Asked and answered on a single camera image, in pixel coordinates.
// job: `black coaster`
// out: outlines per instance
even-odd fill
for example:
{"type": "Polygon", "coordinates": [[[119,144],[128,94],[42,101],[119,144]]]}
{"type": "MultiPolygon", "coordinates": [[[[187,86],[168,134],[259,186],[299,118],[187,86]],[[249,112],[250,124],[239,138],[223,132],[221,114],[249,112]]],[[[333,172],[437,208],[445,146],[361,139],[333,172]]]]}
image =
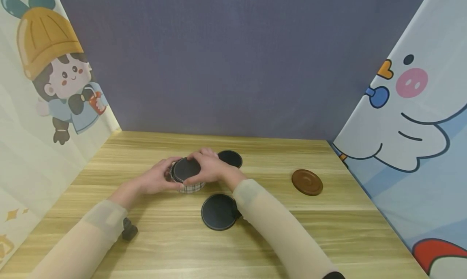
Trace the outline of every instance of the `black coaster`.
{"type": "Polygon", "coordinates": [[[237,203],[224,194],[215,194],[207,198],[201,208],[201,218],[212,230],[227,230],[239,217],[237,203]]]}
{"type": "Polygon", "coordinates": [[[186,157],[174,163],[170,169],[172,179],[178,183],[183,183],[187,178],[196,176],[201,171],[201,166],[196,159],[188,160],[186,157]]]}
{"type": "Polygon", "coordinates": [[[225,163],[236,166],[237,168],[242,166],[242,157],[240,154],[234,152],[233,150],[224,150],[219,152],[217,155],[219,156],[219,159],[225,163]]]}

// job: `red cartoon shape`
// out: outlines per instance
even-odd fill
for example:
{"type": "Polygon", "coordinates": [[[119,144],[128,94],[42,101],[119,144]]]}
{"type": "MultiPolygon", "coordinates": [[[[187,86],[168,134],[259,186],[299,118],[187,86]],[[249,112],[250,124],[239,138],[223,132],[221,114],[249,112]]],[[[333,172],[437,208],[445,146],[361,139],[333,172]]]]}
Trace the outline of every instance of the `red cartoon shape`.
{"type": "Polygon", "coordinates": [[[464,278],[467,250],[442,239],[428,238],[415,243],[412,253],[433,279],[464,278]]]}

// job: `yellow hat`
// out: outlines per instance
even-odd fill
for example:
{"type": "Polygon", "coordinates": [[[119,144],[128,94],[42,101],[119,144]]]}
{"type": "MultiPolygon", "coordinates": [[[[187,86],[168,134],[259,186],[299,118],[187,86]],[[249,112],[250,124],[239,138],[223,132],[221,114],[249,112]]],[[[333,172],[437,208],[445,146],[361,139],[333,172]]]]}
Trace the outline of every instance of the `yellow hat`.
{"type": "Polygon", "coordinates": [[[16,42],[24,74],[30,80],[55,58],[83,52],[70,22],[57,12],[38,6],[21,17],[16,42]]]}

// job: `cartoon poster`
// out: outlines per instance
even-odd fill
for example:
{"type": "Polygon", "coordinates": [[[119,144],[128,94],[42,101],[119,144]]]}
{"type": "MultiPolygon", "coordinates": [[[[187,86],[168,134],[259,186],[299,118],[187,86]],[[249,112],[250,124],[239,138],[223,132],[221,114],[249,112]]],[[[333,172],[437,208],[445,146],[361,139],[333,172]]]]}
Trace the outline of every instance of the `cartoon poster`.
{"type": "Polygon", "coordinates": [[[118,123],[59,0],[0,0],[0,268],[118,123]]]}
{"type": "Polygon", "coordinates": [[[63,145],[70,140],[70,124],[81,134],[104,113],[108,102],[73,27],[54,11],[55,0],[27,3],[1,0],[3,9],[18,18],[18,52],[24,75],[38,94],[37,113],[51,116],[53,142],[63,145]]]}
{"type": "Polygon", "coordinates": [[[434,279],[466,278],[465,1],[424,0],[332,143],[434,279]]]}

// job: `wrist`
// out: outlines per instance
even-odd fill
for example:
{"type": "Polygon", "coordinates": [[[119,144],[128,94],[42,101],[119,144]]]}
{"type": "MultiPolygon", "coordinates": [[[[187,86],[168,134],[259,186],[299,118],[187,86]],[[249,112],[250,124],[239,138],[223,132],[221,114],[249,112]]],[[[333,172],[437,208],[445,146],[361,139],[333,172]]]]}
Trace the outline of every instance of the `wrist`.
{"type": "Polygon", "coordinates": [[[121,184],[120,187],[110,195],[108,200],[119,204],[123,208],[126,208],[126,210],[130,211],[142,194],[140,183],[137,180],[130,180],[121,184]]]}
{"type": "Polygon", "coordinates": [[[245,174],[243,174],[240,169],[238,169],[235,166],[229,165],[228,168],[226,168],[222,172],[222,181],[227,185],[227,187],[233,192],[236,187],[242,182],[243,180],[246,180],[247,177],[245,174]]]}

